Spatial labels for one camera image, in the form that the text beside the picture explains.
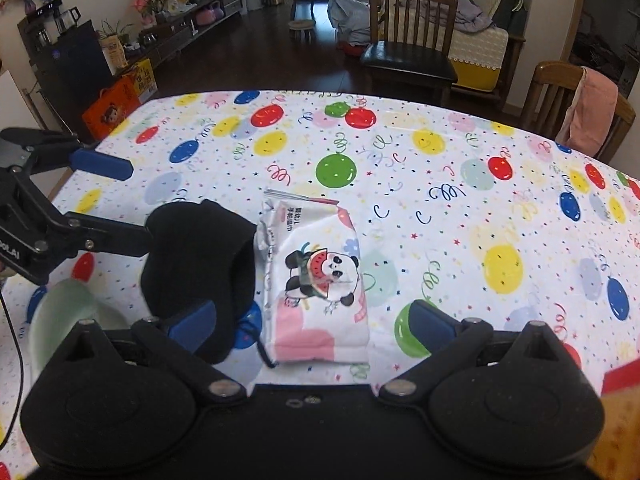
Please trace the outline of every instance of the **kettle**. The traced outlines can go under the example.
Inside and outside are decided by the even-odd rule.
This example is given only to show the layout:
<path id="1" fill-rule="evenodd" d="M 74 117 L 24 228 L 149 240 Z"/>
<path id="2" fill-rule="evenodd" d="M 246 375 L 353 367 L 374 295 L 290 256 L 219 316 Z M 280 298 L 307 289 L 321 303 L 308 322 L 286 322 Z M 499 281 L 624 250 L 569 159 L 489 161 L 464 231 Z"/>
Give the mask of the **kettle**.
<path id="1" fill-rule="evenodd" d="M 65 10 L 56 17 L 56 25 L 58 26 L 58 32 L 64 34 L 70 28 L 78 26 L 78 20 L 80 20 L 80 11 L 77 7 L 73 9 Z"/>

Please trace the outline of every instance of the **tablecloth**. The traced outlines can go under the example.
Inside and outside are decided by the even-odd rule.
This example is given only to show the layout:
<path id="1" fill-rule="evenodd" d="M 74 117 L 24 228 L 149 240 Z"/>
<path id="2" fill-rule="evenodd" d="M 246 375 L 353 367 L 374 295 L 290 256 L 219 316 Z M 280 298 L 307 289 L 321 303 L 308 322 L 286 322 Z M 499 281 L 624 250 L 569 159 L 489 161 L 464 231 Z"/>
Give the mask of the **tablecloth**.
<path id="1" fill-rule="evenodd" d="M 640 187 L 534 134 L 371 96 L 229 91 L 148 102 L 98 151 L 130 159 L 133 177 L 117 182 L 76 172 L 54 200 L 62 212 L 143 224 L 163 203 L 207 198 L 257 222 L 267 188 L 336 199 L 350 212 L 359 242 L 350 250 L 360 256 L 366 286 L 369 363 L 269 370 L 256 345 L 239 338 L 218 368 L 248 387 L 273 381 L 379 389 L 429 354 L 409 329 L 415 299 L 500 330 L 548 322 L 598 392 L 607 370 L 640 353 Z M 49 283 L 85 280 L 134 322 L 148 314 L 138 286 L 144 261 L 81 253 Z M 27 391 L 29 322 L 44 290 L 21 277 L 4 290 L 27 361 Z M 3 429 L 17 370 L 2 320 Z M 33 466 L 19 428 L 0 462 L 14 479 Z"/>

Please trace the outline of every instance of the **screw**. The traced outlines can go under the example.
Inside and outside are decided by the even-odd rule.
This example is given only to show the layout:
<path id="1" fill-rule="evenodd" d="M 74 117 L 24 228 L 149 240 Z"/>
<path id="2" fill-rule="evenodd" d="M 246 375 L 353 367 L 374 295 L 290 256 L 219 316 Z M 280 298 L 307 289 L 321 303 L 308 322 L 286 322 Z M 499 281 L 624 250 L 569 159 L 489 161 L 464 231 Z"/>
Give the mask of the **screw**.
<path id="1" fill-rule="evenodd" d="M 383 386 L 391 395 L 396 397 L 406 397 L 415 393 L 418 386 L 406 379 L 393 379 Z"/>
<path id="2" fill-rule="evenodd" d="M 240 392 L 240 384 L 231 379 L 220 379 L 209 385 L 209 391 L 218 397 L 233 397 Z"/>
<path id="3" fill-rule="evenodd" d="M 49 244 L 47 244 L 46 241 L 44 240 L 36 240 L 36 243 L 34 243 L 33 248 L 38 254 L 42 254 L 49 250 Z"/>
<path id="4" fill-rule="evenodd" d="M 307 404 L 320 404 L 322 402 L 322 399 L 315 395 L 308 395 L 305 397 L 305 402 Z"/>
<path id="5" fill-rule="evenodd" d="M 287 406 L 288 408 L 297 409 L 297 408 L 302 408 L 302 406 L 304 406 L 305 403 L 302 402 L 300 399 L 287 399 L 287 402 L 285 402 L 284 405 Z"/>

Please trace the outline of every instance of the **orange gift bag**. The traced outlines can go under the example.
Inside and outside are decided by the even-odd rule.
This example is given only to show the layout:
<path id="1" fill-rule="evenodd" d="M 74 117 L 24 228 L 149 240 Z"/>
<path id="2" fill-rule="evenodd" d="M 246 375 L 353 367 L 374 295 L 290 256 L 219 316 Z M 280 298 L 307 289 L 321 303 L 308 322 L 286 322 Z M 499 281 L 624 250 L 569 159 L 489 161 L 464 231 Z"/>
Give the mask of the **orange gift bag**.
<path id="1" fill-rule="evenodd" d="M 84 124 L 95 140 L 103 140 L 140 106 L 140 100 L 129 77 L 121 77 L 82 114 Z"/>

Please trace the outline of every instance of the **black cable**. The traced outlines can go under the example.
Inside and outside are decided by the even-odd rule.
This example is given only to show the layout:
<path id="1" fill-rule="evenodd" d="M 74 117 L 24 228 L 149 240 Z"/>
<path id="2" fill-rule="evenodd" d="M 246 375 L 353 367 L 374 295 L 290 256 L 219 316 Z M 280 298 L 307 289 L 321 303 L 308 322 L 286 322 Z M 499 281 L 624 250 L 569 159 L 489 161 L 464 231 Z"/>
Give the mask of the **black cable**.
<path id="1" fill-rule="evenodd" d="M 6 303 L 4 302 L 4 297 L 2 296 L 2 292 L 0 291 L 0 301 L 2 302 L 2 308 L 4 309 L 4 315 L 6 316 L 6 322 L 9 325 L 9 330 L 11 331 L 11 336 L 14 338 L 15 351 L 18 352 L 18 361 L 20 362 L 20 389 L 18 389 L 18 399 L 15 401 L 15 410 L 14 414 L 11 418 L 11 422 L 6 429 L 6 434 L 2 442 L 0 442 L 0 451 L 4 449 L 4 446 L 9 442 L 9 437 L 11 436 L 11 432 L 14 430 L 14 424 L 16 419 L 18 418 L 18 412 L 20 412 L 20 403 L 22 402 L 22 390 L 24 388 L 24 362 L 22 360 L 22 352 L 20 352 L 20 345 L 18 344 L 18 338 L 15 336 L 14 324 L 11 323 L 11 317 L 9 317 L 9 309 L 6 307 Z"/>
<path id="2" fill-rule="evenodd" d="M 33 92 L 35 90 L 36 86 L 38 86 L 38 82 L 37 81 L 33 84 L 33 87 L 31 87 L 31 90 L 29 90 L 27 92 L 27 95 L 31 95 L 31 92 Z"/>

